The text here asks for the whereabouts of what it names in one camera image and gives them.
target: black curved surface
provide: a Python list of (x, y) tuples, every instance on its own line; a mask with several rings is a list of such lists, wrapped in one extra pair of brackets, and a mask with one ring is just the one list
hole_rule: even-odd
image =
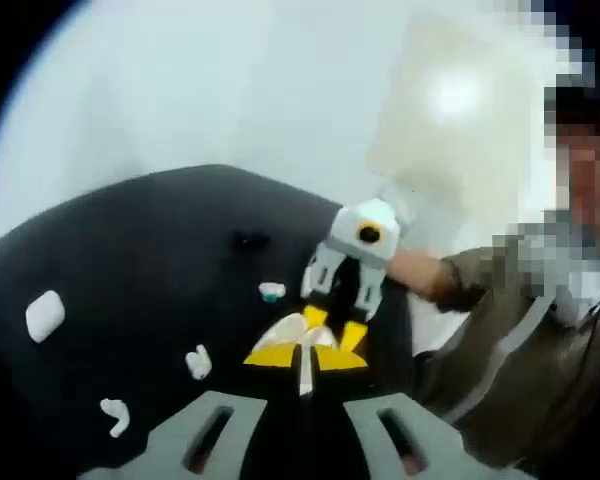
[[(0, 362), (25, 414), (2, 417), (12, 423), (8, 436), (17, 438), (30, 422), (36, 443), (80, 472), (128, 461), (144, 449), (148, 432), (203, 391), (263, 398), (279, 395), (283, 385), (295, 388), (288, 376), (276, 383), (266, 375), (234, 374), (266, 328), (301, 305), (302, 273), (338, 208), (235, 168), (202, 166), (95, 191), (10, 232), (0, 240)], [(232, 243), (236, 231), (271, 241), (239, 249)], [(258, 292), (262, 281), (285, 283), (289, 293), (267, 304)], [(59, 293), (66, 320), (36, 344), (24, 312), (46, 290)], [(353, 383), (321, 380), (323, 396), (409, 390), (404, 293), (385, 282), (366, 346), (369, 371)], [(213, 362), (201, 382), (184, 362), (198, 344)], [(118, 439), (108, 435), (115, 420), (101, 412), (102, 398), (121, 398), (129, 407), (131, 424)], [(284, 417), (284, 405), (276, 408)], [(333, 444), (330, 457), (351, 454), (354, 444), (338, 446), (330, 435), (322, 435)], [(254, 462), (264, 459), (266, 448), (252, 450), (247, 470), (256, 475)], [(334, 466), (341, 470), (342, 462)]]

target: olive jacket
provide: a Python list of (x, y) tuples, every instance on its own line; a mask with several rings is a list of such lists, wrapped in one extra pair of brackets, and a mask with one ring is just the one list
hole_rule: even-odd
[[(471, 313), (420, 370), (416, 399), (437, 415), (476, 386), (495, 344), (533, 303), (529, 276), (516, 270), (517, 254), (509, 250), (478, 248), (443, 259), (454, 287), (434, 302), (441, 311)], [(553, 315), (550, 309), (483, 400), (454, 423), (467, 451), (484, 463), (520, 463), (534, 472), (554, 462), (600, 394), (600, 313), (579, 329)]]

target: person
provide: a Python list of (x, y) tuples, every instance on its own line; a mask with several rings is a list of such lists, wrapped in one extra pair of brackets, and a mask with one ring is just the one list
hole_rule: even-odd
[[(554, 235), (556, 244), (569, 242), (577, 246), (576, 255), (600, 261), (600, 100), (584, 88), (561, 90), (556, 98), (555, 123), (549, 126), (569, 206), (547, 212), (540, 229), (562, 232)], [(520, 463), (539, 475), (561, 461), (600, 397), (600, 308), (590, 321), (569, 327), (552, 304), (496, 372), (482, 401), (463, 415), (450, 413), (489, 375), (497, 342), (541, 295), (522, 261), (519, 240), (527, 232), (519, 230), (522, 235), (498, 239), (496, 246), (442, 259), (399, 250), (387, 272), (440, 311), (470, 312), (448, 344), (421, 366), (415, 399), (454, 423), (479, 460), (491, 466)], [(568, 255), (574, 258), (574, 250)]]

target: white wall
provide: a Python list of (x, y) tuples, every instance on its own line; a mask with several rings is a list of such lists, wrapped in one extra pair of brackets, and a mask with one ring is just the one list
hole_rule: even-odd
[[(366, 199), (384, 181), (365, 161), (393, 75), (405, 49), (418, 47), (405, 45), (414, 6), (453, 15), (471, 3), (85, 4), (59, 26), (5, 108), (0, 237), (94, 188), (204, 163), (237, 165), (342, 203)], [(430, 198), (419, 205), (425, 221), (411, 232), (413, 244), (442, 254), (488, 241)], [(436, 229), (440, 218), (448, 230)], [(419, 342), (430, 343), (437, 327), (421, 324)]]

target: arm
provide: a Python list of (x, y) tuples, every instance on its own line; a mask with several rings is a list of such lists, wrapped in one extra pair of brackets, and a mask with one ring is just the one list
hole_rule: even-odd
[(424, 253), (398, 250), (387, 275), (440, 311), (469, 311), (492, 282), (493, 250), (476, 248), (437, 259)]

